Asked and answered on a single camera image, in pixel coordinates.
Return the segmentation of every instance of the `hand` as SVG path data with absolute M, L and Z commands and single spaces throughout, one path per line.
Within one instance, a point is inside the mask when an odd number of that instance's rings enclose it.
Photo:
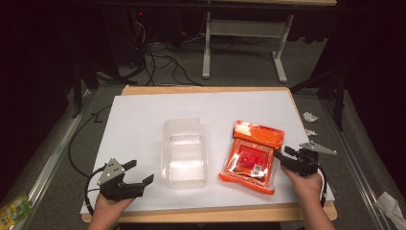
M 102 194 L 99 194 L 88 229 L 110 229 L 134 199 L 124 199 L 116 202 L 108 200 Z
M 283 172 L 293 183 L 293 189 L 298 195 L 300 201 L 320 199 L 323 180 L 318 173 L 303 177 L 295 174 L 284 166 L 281 166 Z

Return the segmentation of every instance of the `clear plastic container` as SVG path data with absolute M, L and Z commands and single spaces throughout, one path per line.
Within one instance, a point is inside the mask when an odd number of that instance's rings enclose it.
M 204 187 L 208 180 L 204 130 L 198 118 L 164 123 L 162 177 L 170 188 Z

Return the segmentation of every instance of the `small white object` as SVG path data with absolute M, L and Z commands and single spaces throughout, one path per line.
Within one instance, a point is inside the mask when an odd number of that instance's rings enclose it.
M 315 122 L 319 119 L 319 117 L 314 116 L 313 114 L 306 112 L 304 113 L 304 119 L 308 122 Z
M 317 133 L 314 130 L 309 130 L 309 129 L 305 129 L 305 134 L 307 134 L 307 136 L 317 136 Z
M 207 184 L 204 131 L 198 118 L 171 119 L 164 123 L 161 173 L 170 188 Z
M 406 229 L 406 220 L 402 216 L 397 200 L 384 192 L 374 204 L 392 220 L 398 230 Z

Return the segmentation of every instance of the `gray floor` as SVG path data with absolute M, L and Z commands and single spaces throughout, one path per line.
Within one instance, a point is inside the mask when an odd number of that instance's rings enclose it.
M 153 54 L 158 52 L 175 57 L 185 69 L 188 78 L 205 86 L 293 86 L 306 80 L 316 64 L 325 42 L 306 44 L 302 39 L 287 42 L 282 63 L 288 78 L 287 84 L 277 81 L 276 70 L 270 58 L 276 40 L 261 41 L 256 38 L 239 39 L 231 48 L 230 41 L 214 42 L 212 50 L 212 71 L 209 80 L 201 79 L 203 46 L 201 42 L 184 44 L 182 49 L 156 44 L 152 47 Z M 150 57 L 147 57 L 148 69 Z M 180 68 L 172 71 L 174 63 L 168 66 L 167 59 L 157 59 L 157 68 L 153 75 L 155 85 L 179 84 L 188 82 Z M 123 74 L 131 71 L 121 66 Z M 147 72 L 133 78 L 139 85 L 148 81 Z M 84 93 L 87 102 L 83 113 L 72 119 L 74 105 L 70 103 L 65 114 L 59 119 L 47 139 L 38 148 L 26 169 L 15 181 L 3 204 L 13 197 L 27 193 L 32 195 L 35 212 L 16 229 L 85 229 L 79 214 L 83 202 L 82 190 L 85 178 L 76 173 L 67 157 L 66 144 L 72 137 L 77 126 L 81 126 L 90 117 L 110 104 L 115 95 L 120 95 L 124 85 L 101 80 L 101 88 L 94 92 Z M 404 198 L 389 176 L 385 166 L 373 149 L 372 143 L 359 121 L 346 94 L 343 113 L 344 131 L 339 131 L 331 121 L 330 101 L 320 101 L 314 94 L 317 89 L 306 89 L 294 95 L 300 113 L 311 112 L 321 119 L 316 123 L 304 121 L 304 126 L 315 130 L 318 135 L 310 139 L 332 149 L 337 156 L 322 155 L 320 162 L 328 175 L 328 181 L 334 192 L 338 219 L 334 221 L 337 229 L 395 229 L 383 214 L 371 206 L 383 193 L 387 192 L 399 201 Z M 90 173 L 93 169 L 100 141 L 102 139 L 108 109 L 100 115 L 102 123 L 89 123 L 79 133 L 72 145 L 74 161 L 80 169 Z M 54 169 L 45 169 L 46 165 L 56 165 Z M 49 180 L 42 180 L 49 175 Z M 36 185 L 44 185 L 40 191 Z M 404 202 L 399 203 L 405 213 Z M 282 229 L 298 229 L 301 222 L 284 222 Z

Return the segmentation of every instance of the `human hand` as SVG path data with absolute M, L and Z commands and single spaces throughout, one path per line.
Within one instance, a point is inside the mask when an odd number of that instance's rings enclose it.
M 135 198 L 123 199 L 116 202 L 114 200 L 108 200 L 102 194 L 99 194 L 88 229 L 110 229 L 134 199 Z
M 281 168 L 292 181 L 293 189 L 298 195 L 300 201 L 320 200 L 323 180 L 318 173 L 309 176 L 299 176 L 284 166 L 281 166 Z

